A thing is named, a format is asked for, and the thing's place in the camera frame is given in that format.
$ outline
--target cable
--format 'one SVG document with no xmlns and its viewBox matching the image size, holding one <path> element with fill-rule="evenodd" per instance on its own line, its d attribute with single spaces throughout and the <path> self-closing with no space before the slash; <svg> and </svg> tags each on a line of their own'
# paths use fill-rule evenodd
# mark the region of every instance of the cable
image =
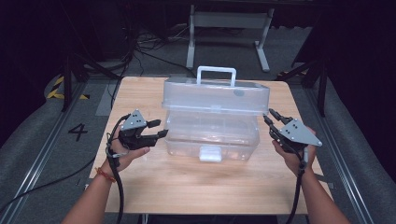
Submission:
<svg viewBox="0 0 396 224">
<path fill-rule="evenodd" d="M 120 179 L 120 174 L 117 171 L 117 167 L 120 165 L 119 157 L 114 157 L 113 155 L 115 154 L 113 150 L 111 149 L 111 143 L 114 138 L 114 133 L 116 132 L 117 128 L 119 127 L 120 123 L 128 119 L 130 116 L 125 115 L 117 121 L 116 125 L 113 128 L 113 131 L 111 132 L 110 136 L 107 139 L 107 147 L 106 147 L 106 155 L 107 155 L 107 160 L 108 164 L 110 165 L 111 171 L 113 172 L 114 178 L 117 181 L 117 186 L 119 187 L 119 194 L 120 194 L 120 209 L 119 209 L 119 215 L 117 217 L 117 223 L 120 223 L 122 220 L 122 215 L 123 215 L 123 206 L 124 206 L 124 194 L 123 194 L 123 187 L 122 187 L 122 182 Z"/>
<path fill-rule="evenodd" d="M 134 54 L 134 57 L 137 59 L 137 61 L 139 62 L 139 66 L 140 66 L 140 69 L 142 70 L 141 72 L 140 72 L 140 76 L 142 76 L 143 75 L 143 73 L 145 72 L 145 69 L 143 68 L 143 66 L 142 66 L 142 62 L 140 61 L 140 59 Z"/>
<path fill-rule="evenodd" d="M 291 212 L 290 212 L 288 221 L 286 221 L 287 224 L 290 224 L 293 221 L 294 215 L 296 214 L 298 200 L 300 198 L 300 187 L 301 187 L 301 181 L 302 181 L 303 174 L 304 174 L 304 172 L 300 172 L 297 175 L 296 190 L 294 192 L 293 207 L 291 208 Z"/>
<path fill-rule="evenodd" d="M 111 97 L 111 101 L 110 101 L 110 108 L 111 108 L 111 109 L 113 109 L 114 101 L 116 100 L 114 96 L 116 95 L 117 88 L 118 88 L 118 86 L 120 85 L 120 82 L 121 82 L 121 80 L 123 79 L 123 75 L 124 75 L 125 71 L 127 70 L 128 66 L 129 66 L 129 63 L 126 63 L 125 66 L 124 66 L 124 68 L 122 69 L 122 72 L 121 72 L 121 74 L 120 74 L 120 79 L 117 79 L 117 83 L 116 83 L 116 86 L 114 87 L 113 94 L 111 94 L 111 93 L 108 91 L 108 86 L 109 86 L 109 85 L 107 85 L 107 92 L 108 92 L 108 94 L 109 94 L 110 97 Z"/>
<path fill-rule="evenodd" d="M 109 70 L 109 71 L 114 71 L 117 69 L 122 68 L 123 66 L 125 66 L 127 62 L 122 62 L 120 64 L 116 64 L 110 67 L 105 67 L 105 69 Z M 98 70 L 94 69 L 94 68 L 85 68 L 85 70 L 87 70 L 87 72 L 91 72 L 91 73 L 100 73 Z"/>
<path fill-rule="evenodd" d="M 141 51 L 140 49 L 136 49 L 136 50 L 139 51 L 139 52 L 142 53 L 142 54 L 148 55 L 148 56 L 151 57 L 151 58 L 160 60 L 160 61 L 165 62 L 165 63 L 170 63 L 170 64 L 175 65 L 175 66 L 178 66 L 178 67 L 181 67 L 181 68 L 185 69 L 186 71 L 188 71 L 193 77 L 197 78 L 197 76 L 196 76 L 189 68 L 187 68 L 186 66 L 183 66 L 183 65 L 178 64 L 178 63 L 172 63 L 172 62 L 166 61 L 165 59 L 162 59 L 162 58 L 156 57 L 156 56 L 154 56 L 154 55 L 148 54 L 148 53 L 146 53 L 146 52 L 144 52 L 144 51 Z"/>
<path fill-rule="evenodd" d="M 115 94 L 114 92 L 115 92 L 115 91 L 113 91 L 113 94 L 111 94 L 110 90 L 108 89 L 108 88 L 110 87 L 110 81 L 111 81 L 111 80 L 109 80 L 108 83 L 107 83 L 107 93 L 108 93 L 108 95 L 111 97 L 111 100 L 110 100 L 110 109 L 112 109 L 112 108 L 113 108 L 113 102 L 114 102 L 116 99 L 114 98 L 114 94 Z"/>
<path fill-rule="evenodd" d="M 85 168 L 87 168 L 91 163 L 93 163 L 93 161 L 95 160 L 95 157 L 93 157 L 87 164 L 85 164 L 83 167 L 81 167 L 80 169 L 78 169 L 77 171 L 75 171 L 75 172 L 74 172 L 73 174 L 71 174 L 71 175 L 67 175 L 67 176 L 64 176 L 64 177 L 62 177 L 62 178 L 56 179 L 56 180 L 54 180 L 54 181 L 52 181 L 52 182 L 49 182 L 49 183 L 47 183 L 47 184 L 45 184 L 45 185 L 42 185 L 42 186 L 39 186 L 39 187 L 36 187 L 36 188 L 33 188 L 33 189 L 29 189 L 29 190 L 27 190 L 26 192 L 24 192 L 24 193 L 18 195 L 17 197 L 15 197 L 14 199 L 10 200 L 10 201 L 7 202 L 5 205 L 3 205 L 3 207 L 0 209 L 0 214 L 2 214 L 2 213 L 4 212 L 4 210 L 6 210 L 6 208 L 7 208 L 10 204 L 12 204 L 13 202 L 15 202 L 15 201 L 18 200 L 19 198 L 21 198 L 21 197 L 23 197 L 23 196 L 25 196 L 25 195 L 27 195 L 27 194 L 29 194 L 29 193 L 32 193 L 32 192 L 34 192 L 34 191 L 36 191 L 36 190 L 38 190 L 38 189 L 43 189 L 43 188 L 45 188 L 45 187 L 48 187 L 48 186 L 57 184 L 57 183 L 59 183 L 59 182 L 61 182 L 61 181 L 66 180 L 67 178 L 72 177 L 73 175 L 78 174 L 79 172 L 81 172 L 82 170 L 84 170 Z"/>
<path fill-rule="evenodd" d="M 180 39 L 189 40 L 189 39 L 184 38 L 184 37 L 179 37 L 180 35 L 182 35 L 189 28 L 190 28 L 190 26 L 185 27 L 184 29 L 179 31 L 176 35 L 168 37 L 168 39 L 177 39 L 176 41 L 178 41 Z M 145 40 L 142 40 L 142 41 L 138 41 L 137 43 L 138 44 L 145 44 L 145 43 L 153 42 L 153 41 L 161 41 L 161 39 L 158 38 L 158 37 L 155 37 L 155 38 L 149 38 L 149 39 L 145 39 Z"/>
</svg>

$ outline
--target box latch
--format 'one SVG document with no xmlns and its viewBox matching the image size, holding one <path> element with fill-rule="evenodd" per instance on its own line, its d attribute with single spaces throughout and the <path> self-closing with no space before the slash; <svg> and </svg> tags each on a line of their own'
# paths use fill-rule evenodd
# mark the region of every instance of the box latch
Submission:
<svg viewBox="0 0 396 224">
<path fill-rule="evenodd" d="M 203 146 L 199 152 L 200 161 L 221 161 L 221 147 Z"/>
</svg>

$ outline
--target box handle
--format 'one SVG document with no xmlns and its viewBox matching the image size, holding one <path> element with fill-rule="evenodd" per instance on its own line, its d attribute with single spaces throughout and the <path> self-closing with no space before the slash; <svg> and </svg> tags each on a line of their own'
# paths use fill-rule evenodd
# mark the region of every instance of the box handle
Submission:
<svg viewBox="0 0 396 224">
<path fill-rule="evenodd" d="M 201 73 L 202 73 L 203 71 L 231 73 L 231 87 L 235 87 L 236 70 L 235 70 L 234 68 L 229 68 L 229 67 L 212 67 L 212 66 L 199 66 L 199 67 L 198 67 L 198 75 L 197 75 L 197 84 L 198 84 L 198 85 L 201 85 Z"/>
</svg>

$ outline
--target clear plastic storage box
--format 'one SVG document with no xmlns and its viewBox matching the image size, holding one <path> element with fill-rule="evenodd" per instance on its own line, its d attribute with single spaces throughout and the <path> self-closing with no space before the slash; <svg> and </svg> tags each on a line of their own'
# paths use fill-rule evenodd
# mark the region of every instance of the clear plastic storage box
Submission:
<svg viewBox="0 0 396 224">
<path fill-rule="evenodd" d="M 231 81 L 201 79 L 228 72 Z M 170 77 L 163 87 L 168 153 L 201 161 L 248 160 L 260 143 L 257 117 L 268 114 L 269 88 L 235 81 L 233 68 L 200 66 L 197 78 Z"/>
</svg>

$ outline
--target bracelet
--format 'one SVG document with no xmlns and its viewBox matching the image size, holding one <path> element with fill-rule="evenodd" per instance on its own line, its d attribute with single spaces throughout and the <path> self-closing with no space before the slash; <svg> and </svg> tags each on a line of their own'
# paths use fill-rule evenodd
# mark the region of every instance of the bracelet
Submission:
<svg viewBox="0 0 396 224">
<path fill-rule="evenodd" d="M 100 167 L 95 168 L 95 170 L 98 175 L 102 175 L 106 179 L 110 180 L 111 182 L 116 183 L 116 179 L 113 176 L 110 176 L 110 175 L 106 174 L 105 172 L 103 172 L 103 170 Z"/>
</svg>

